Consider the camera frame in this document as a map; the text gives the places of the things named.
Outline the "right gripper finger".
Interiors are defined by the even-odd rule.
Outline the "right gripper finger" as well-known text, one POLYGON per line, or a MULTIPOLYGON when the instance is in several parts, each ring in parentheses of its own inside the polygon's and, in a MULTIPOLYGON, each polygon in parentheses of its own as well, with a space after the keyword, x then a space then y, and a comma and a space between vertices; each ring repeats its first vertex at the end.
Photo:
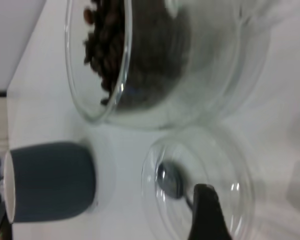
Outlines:
POLYGON ((196 184, 189 240, 231 240, 219 196, 212 185, 196 184))

